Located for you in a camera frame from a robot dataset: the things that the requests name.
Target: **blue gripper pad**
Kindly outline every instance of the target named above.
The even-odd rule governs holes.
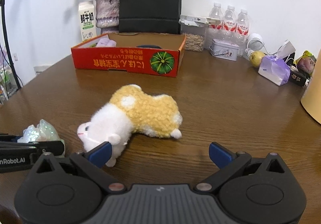
[[[112,154],[112,146],[109,142],[104,142],[86,154],[86,158],[98,168],[102,168],[109,161]]]
[[[235,159],[235,154],[219,144],[211,143],[208,150],[210,159],[220,169],[227,166]]]

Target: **yellow fluffy fur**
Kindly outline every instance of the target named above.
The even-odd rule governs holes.
[[[136,85],[121,87],[113,94],[110,103],[130,118],[134,125],[133,132],[169,138],[182,123],[178,106],[171,96],[150,96]]]

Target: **red cardboard box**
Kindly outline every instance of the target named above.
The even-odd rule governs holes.
[[[96,47],[102,37],[117,47]],[[125,70],[133,73],[176,77],[185,50],[185,35],[157,33],[103,34],[71,48],[77,69]],[[137,46],[153,45],[157,48]]]

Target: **flower vase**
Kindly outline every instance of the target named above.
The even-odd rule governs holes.
[[[102,33],[118,31],[119,0],[96,0],[96,20],[96,26],[102,29]]]

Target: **black stand pole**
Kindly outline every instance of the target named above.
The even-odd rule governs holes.
[[[13,61],[12,61],[12,57],[11,57],[11,53],[10,53],[10,49],[9,49],[7,27],[5,26],[4,0],[0,0],[0,5],[1,5],[1,19],[2,19],[2,30],[3,30],[3,36],[4,36],[4,44],[5,44],[5,48],[6,48],[7,54],[8,54],[9,65],[10,65],[10,68],[12,70],[12,74],[13,74],[14,80],[15,80],[15,82],[17,84],[17,88],[19,90],[19,89],[21,89],[21,85],[19,83],[18,76],[17,76],[16,70],[14,68]]]

